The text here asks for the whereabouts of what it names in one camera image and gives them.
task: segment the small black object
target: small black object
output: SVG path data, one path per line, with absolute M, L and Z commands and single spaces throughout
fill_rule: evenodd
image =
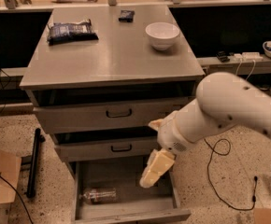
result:
M 226 55 L 226 52 L 225 51 L 219 51 L 217 53 L 217 57 L 218 59 L 222 62 L 222 63 L 226 63 L 226 62 L 229 62 L 230 59 L 228 58 L 228 56 Z
M 119 21 L 133 22 L 135 12 L 133 10 L 122 10 Z

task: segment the black cable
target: black cable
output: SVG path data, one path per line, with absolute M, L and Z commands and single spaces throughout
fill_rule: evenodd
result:
M 2 178 L 9 186 L 11 186 L 11 188 L 16 192 L 16 194 L 20 197 L 20 199 L 21 199 L 21 202 L 22 202 L 22 204 L 23 204 L 23 207 L 24 207 L 24 209 L 25 209 L 25 211 L 26 211 L 26 213 L 27 213 L 27 216 L 29 217 L 29 219 L 30 219 L 30 222 L 33 224 L 34 222 L 33 222 L 33 220 L 31 219 L 31 216 L 30 216 L 30 213 L 29 213 L 29 211 L 27 210 L 27 208 L 26 208 L 26 205 L 24 204 L 24 201 L 23 201 L 23 199 L 22 199 L 22 197 L 21 197 L 21 195 L 19 194 L 19 192 L 8 182 L 8 181 L 6 181 L 1 175 L 0 175 L 0 178 Z
M 211 144 L 210 144 L 206 139 L 204 139 L 204 141 L 206 142 L 206 144 L 207 144 L 207 145 L 209 146 L 209 148 L 211 149 L 211 155 L 210 155 L 210 159 L 209 159 L 209 162 L 208 162 L 208 165 L 207 165 L 207 177 L 208 177 L 208 181 L 209 181 L 209 183 L 210 183 L 210 186 L 213 188 L 213 190 L 214 190 L 215 194 L 217 195 L 217 197 L 218 197 L 223 203 L 225 203 L 228 207 L 231 207 L 232 209 L 234 209 L 234 210 L 236 210 L 236 211 L 251 211 L 251 210 L 253 210 L 254 207 L 255 207 L 255 203 L 256 203 L 256 195 L 255 195 L 255 194 L 256 194 L 256 188 L 257 188 L 258 177 L 257 177 L 257 176 L 254 177 L 255 187 L 254 187 L 253 196 L 252 196 L 252 201 L 253 201 L 252 207 L 251 207 L 251 208 L 237 208 L 237 207 L 232 206 L 232 205 L 229 204 L 227 201 L 225 201 L 225 200 L 219 195 L 219 193 L 217 192 L 216 188 L 214 187 L 214 185 L 213 185 L 213 183 L 212 183 L 212 181 L 211 181 L 211 178 L 210 178 L 210 171 L 209 171 L 209 169 L 210 169 L 210 164 L 211 164 L 212 159 L 213 159 L 213 154 L 216 153 L 216 154 L 218 154 L 218 155 L 220 155 L 220 156 L 227 156 L 227 155 L 229 155 L 229 154 L 230 154 L 230 151 L 231 151 L 231 143 L 230 143 L 229 140 L 227 140 L 227 139 L 225 139 L 225 138 L 222 138 L 222 139 L 219 139 L 219 140 L 215 143 L 215 145 L 212 147 Z M 216 151 L 216 146 L 217 146 L 217 144 L 218 144 L 219 142 L 222 142 L 222 141 L 225 141 L 225 142 L 227 142 L 227 144 L 228 144 L 228 150 L 227 150 L 227 152 L 225 152 L 225 153 L 220 153 L 220 152 Z
M 3 80 L 2 80 L 2 73 L 4 73 L 8 80 L 6 82 L 6 84 L 3 84 Z M 4 90 L 5 87 L 11 82 L 11 76 L 9 76 L 3 69 L 0 69 L 0 85 L 1 85 L 1 90 Z M 2 112 L 4 111 L 4 109 L 6 108 L 6 103 L 4 103 L 3 107 L 0 109 L 0 115 L 2 114 Z

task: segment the white cord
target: white cord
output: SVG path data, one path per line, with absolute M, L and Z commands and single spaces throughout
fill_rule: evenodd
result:
M 240 65 L 242 64 L 242 59 L 240 59 L 240 64 L 238 65 L 237 69 L 236 69 L 236 72 L 235 74 L 237 75 L 238 74 L 238 71 L 239 71 L 239 68 L 240 68 Z
M 253 67 L 251 68 L 250 73 L 248 74 L 246 80 L 248 80 L 248 78 L 249 78 L 250 75 L 253 73 L 253 71 L 254 71 L 254 69 L 255 69 L 255 67 L 256 67 L 256 61 L 255 61 L 255 60 L 253 60 L 253 63 L 254 63 L 254 65 L 253 65 Z M 237 67 L 237 69 L 236 69 L 236 72 L 235 72 L 236 75 L 238 75 L 238 71 L 239 71 L 239 68 L 240 68 L 241 64 L 242 64 L 242 59 L 240 59 L 240 64 L 238 65 L 238 67 Z
M 253 73 L 253 71 L 254 71 L 254 69 L 255 69 L 255 67 L 256 67 L 256 61 L 255 61 L 255 60 L 253 60 L 253 62 L 254 62 L 253 68 L 251 69 L 251 71 L 250 71 L 250 73 L 249 73 L 248 77 L 246 78 L 246 80 L 248 80 L 248 78 L 249 78 L 249 77 L 250 77 L 250 75 Z

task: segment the gray drawer cabinet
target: gray drawer cabinet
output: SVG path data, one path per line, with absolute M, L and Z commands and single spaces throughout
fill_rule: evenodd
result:
M 122 9 L 135 12 L 134 22 L 118 22 Z M 50 22 L 85 16 L 99 40 L 49 46 L 44 32 L 21 82 L 73 176 L 72 223 L 185 220 L 171 172 L 151 189 L 138 183 L 159 148 L 148 123 L 189 103 L 204 72 L 183 35 L 167 51 L 151 47 L 148 24 L 176 24 L 167 5 L 57 7 Z M 86 204 L 79 195 L 87 187 L 115 188 L 119 199 Z

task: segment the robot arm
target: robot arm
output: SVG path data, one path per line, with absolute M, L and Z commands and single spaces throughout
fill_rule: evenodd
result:
M 157 141 L 162 149 L 150 155 L 140 185 L 153 186 L 173 166 L 180 152 L 235 125 L 249 127 L 271 139 L 271 97 L 230 73 L 205 77 L 192 102 L 149 124 L 158 131 Z

